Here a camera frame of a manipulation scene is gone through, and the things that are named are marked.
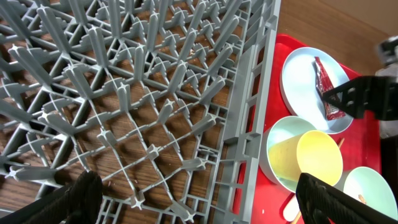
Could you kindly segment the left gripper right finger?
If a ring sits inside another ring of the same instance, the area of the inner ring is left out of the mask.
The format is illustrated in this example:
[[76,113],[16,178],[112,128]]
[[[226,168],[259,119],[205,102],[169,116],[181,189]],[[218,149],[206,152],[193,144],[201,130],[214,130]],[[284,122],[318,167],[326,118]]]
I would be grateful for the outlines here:
[[295,196],[305,223],[397,224],[397,220],[308,173],[300,175]]

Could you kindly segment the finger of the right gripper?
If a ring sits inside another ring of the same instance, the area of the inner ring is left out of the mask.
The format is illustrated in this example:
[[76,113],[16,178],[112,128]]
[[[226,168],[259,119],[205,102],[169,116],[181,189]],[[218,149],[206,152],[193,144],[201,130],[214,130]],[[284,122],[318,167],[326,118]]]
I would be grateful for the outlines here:
[[363,118],[369,110],[377,120],[393,121],[397,119],[397,78],[356,77],[326,91],[322,100],[354,119]]

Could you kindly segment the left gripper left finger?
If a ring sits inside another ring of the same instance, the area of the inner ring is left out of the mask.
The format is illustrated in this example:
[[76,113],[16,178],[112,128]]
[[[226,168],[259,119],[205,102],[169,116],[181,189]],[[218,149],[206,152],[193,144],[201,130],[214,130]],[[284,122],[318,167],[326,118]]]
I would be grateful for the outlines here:
[[44,197],[1,218],[7,224],[94,224],[103,200],[101,177],[84,171],[79,178]]

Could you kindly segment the rice and peanut shells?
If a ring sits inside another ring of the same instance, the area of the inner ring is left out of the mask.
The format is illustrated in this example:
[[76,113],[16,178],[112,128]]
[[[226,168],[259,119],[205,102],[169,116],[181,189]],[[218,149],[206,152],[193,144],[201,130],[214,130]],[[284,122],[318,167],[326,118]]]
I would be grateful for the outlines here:
[[364,199],[364,197],[363,197],[361,194],[358,195],[358,199],[359,199],[363,204],[366,204],[366,200]]

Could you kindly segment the yellow plastic cup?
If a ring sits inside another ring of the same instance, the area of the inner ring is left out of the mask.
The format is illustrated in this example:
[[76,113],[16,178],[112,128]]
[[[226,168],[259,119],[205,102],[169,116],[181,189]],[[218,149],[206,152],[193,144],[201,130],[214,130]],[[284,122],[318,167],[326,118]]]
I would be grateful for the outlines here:
[[334,186],[343,173],[343,158],[338,144],[317,130],[273,145],[268,158],[277,180],[289,191],[296,191],[300,175],[308,173]]

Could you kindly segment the grey dishwasher rack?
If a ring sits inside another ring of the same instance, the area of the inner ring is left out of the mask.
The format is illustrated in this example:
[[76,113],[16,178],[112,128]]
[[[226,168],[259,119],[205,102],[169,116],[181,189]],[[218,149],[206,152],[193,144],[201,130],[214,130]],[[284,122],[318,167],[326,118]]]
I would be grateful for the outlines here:
[[95,223],[249,223],[280,1],[2,1],[1,210],[96,172]]

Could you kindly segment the white plastic fork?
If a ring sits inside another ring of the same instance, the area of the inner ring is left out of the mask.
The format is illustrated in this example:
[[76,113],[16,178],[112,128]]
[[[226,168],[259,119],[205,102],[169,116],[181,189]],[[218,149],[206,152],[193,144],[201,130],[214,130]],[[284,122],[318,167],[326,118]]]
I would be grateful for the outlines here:
[[299,209],[299,203],[294,195],[290,201],[287,203],[285,208],[283,209],[283,217],[290,224],[296,224],[301,217],[301,211]]

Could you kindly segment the light blue plate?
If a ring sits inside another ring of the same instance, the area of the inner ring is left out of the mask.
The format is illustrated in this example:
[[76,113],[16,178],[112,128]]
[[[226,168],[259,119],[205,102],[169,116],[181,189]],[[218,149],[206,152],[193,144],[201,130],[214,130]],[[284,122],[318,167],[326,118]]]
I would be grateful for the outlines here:
[[315,86],[315,58],[319,57],[334,87],[349,81],[342,66],[327,53],[313,48],[293,50],[284,61],[280,72],[280,91],[288,110],[310,122],[316,129],[328,134],[342,133],[349,128],[353,118],[328,121],[323,102]]

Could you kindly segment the mint green saucer bowl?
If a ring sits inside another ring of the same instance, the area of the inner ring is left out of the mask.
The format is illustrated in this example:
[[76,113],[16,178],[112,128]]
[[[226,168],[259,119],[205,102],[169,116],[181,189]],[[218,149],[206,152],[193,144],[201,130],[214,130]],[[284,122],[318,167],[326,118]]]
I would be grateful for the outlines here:
[[316,127],[307,120],[298,116],[286,116],[264,132],[259,153],[259,167],[271,182],[289,192],[295,192],[297,181],[283,179],[276,175],[271,168],[268,152],[277,143],[313,130],[316,130]]

